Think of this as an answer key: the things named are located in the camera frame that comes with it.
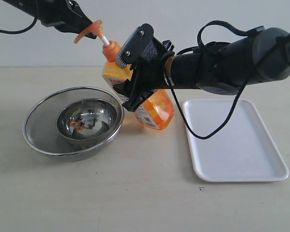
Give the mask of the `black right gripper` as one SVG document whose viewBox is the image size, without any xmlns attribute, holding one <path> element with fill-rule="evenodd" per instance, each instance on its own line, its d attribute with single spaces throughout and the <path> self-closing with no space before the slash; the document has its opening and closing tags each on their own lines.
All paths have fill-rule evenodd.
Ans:
<svg viewBox="0 0 290 232">
<path fill-rule="evenodd" d="M 116 93 L 128 98 L 122 105 L 129 112 L 135 112 L 157 90 L 170 88 L 170 82 L 165 80 L 163 63 L 174 54 L 174 45 L 170 40 L 160 44 L 158 52 L 150 58 L 139 57 L 131 64 L 133 74 L 130 81 L 113 86 Z"/>
</svg>

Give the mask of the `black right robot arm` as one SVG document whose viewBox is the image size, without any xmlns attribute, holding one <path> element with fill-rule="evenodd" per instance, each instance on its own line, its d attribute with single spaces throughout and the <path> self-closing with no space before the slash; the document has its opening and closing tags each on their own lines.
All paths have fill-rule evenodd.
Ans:
<svg viewBox="0 0 290 232">
<path fill-rule="evenodd" d="M 137 27 L 116 57 L 132 76 L 114 85 L 134 112 L 158 89 L 201 89 L 236 95 L 242 84 L 280 81 L 290 76 L 290 32 L 256 28 L 233 43 L 210 42 L 176 54 L 170 41 L 160 42 L 150 24 Z"/>
</svg>

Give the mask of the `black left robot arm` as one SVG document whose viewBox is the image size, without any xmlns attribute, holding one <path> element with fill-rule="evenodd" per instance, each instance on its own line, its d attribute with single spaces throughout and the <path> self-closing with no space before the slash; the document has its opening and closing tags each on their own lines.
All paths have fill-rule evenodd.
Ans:
<svg viewBox="0 0 290 232">
<path fill-rule="evenodd" d="M 45 27 L 64 33 L 81 33 L 92 21 L 74 0 L 6 0 L 7 4 L 36 16 Z"/>
</svg>

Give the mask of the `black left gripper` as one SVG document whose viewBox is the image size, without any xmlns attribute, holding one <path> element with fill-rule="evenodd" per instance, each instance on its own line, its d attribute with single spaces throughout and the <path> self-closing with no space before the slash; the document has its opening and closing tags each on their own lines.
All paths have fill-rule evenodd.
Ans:
<svg viewBox="0 0 290 232">
<path fill-rule="evenodd" d="M 60 32 L 79 34 L 93 23 L 75 0 L 38 0 L 37 6 L 41 24 Z"/>
</svg>

